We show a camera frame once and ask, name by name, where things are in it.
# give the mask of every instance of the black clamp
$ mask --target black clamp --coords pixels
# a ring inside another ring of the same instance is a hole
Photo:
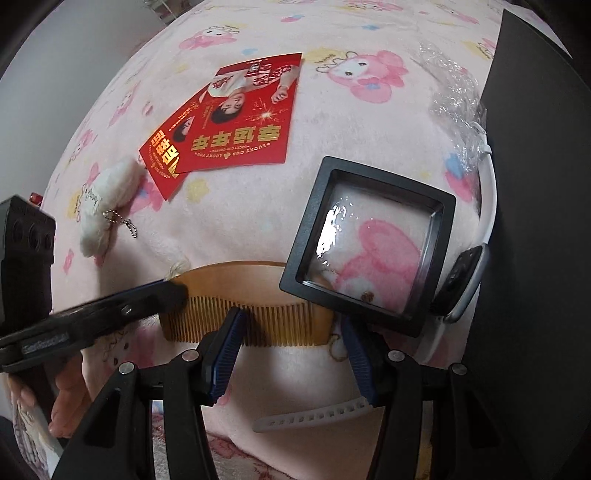
[[[219,330],[169,363],[138,369],[126,362],[110,377],[69,441],[54,480],[153,480],[152,400],[164,400],[172,480],[216,480],[201,406],[221,397],[246,332],[233,307]]]
[[[527,480],[517,446],[462,364],[419,365],[365,322],[342,321],[343,340],[361,394],[385,407],[371,480],[413,480],[423,401],[433,401],[431,480]]]

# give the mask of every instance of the plastic wrap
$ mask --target plastic wrap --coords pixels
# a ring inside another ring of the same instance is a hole
[[[486,128],[486,110],[480,104],[476,80],[432,44],[421,44],[418,61],[439,83],[431,105],[437,123],[452,139],[464,172],[476,171],[485,152],[480,133],[470,123]],[[477,181],[473,189],[478,189]]]

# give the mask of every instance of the finger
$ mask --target finger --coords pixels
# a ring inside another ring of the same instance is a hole
[[[62,422],[61,420],[52,421],[49,424],[49,432],[56,438],[70,438],[72,435],[74,435],[74,432],[78,428],[82,418],[88,411],[90,404],[92,404],[92,400],[90,399],[90,395],[87,393],[82,398],[80,405],[78,405],[78,407],[72,411],[69,419],[67,419],[65,422]]]
[[[82,354],[77,353],[70,358],[66,366],[56,375],[56,387],[59,390],[67,390],[76,385],[82,378]]]
[[[8,388],[15,398],[20,399],[27,407],[33,408],[37,404],[37,399],[33,390],[26,386],[20,378],[14,375],[9,375]]]
[[[8,388],[14,393],[15,397],[21,396],[21,390],[24,386],[25,384],[22,383],[20,378],[15,377],[14,375],[8,375]]]
[[[60,390],[51,410],[51,421],[65,423],[82,403],[85,395],[88,395],[88,388],[83,378],[68,390]]]

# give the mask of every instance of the white plush toy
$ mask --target white plush toy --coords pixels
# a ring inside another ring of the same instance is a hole
[[[109,246],[110,210],[125,206],[136,194],[144,168],[132,157],[101,172],[80,202],[80,250],[85,257],[104,255]]]

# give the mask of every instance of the red object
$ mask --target red object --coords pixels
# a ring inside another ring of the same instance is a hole
[[[181,152],[177,171],[285,163],[300,62],[301,53],[292,53],[218,70],[200,101],[187,139],[177,146]],[[286,95],[277,98],[284,74],[295,79],[287,86]],[[235,88],[241,85],[248,85],[241,110],[228,121],[214,123],[212,114],[230,98],[230,91],[239,91]]]
[[[223,67],[169,117],[139,149],[162,197],[189,171],[285,163],[300,62],[301,53],[292,53]],[[242,107],[214,123],[212,113],[232,92],[242,95]]]
[[[29,197],[29,202],[31,202],[33,205],[37,205],[38,207],[40,207],[42,201],[43,195],[39,195],[35,192],[31,193],[31,196]]]
[[[186,173],[177,173],[180,153],[177,149],[178,142],[174,141],[173,135],[175,130],[191,118],[191,113],[199,107],[199,97],[205,93],[206,89],[207,87],[193,95],[139,149],[139,154],[164,200],[170,198],[187,176]]]

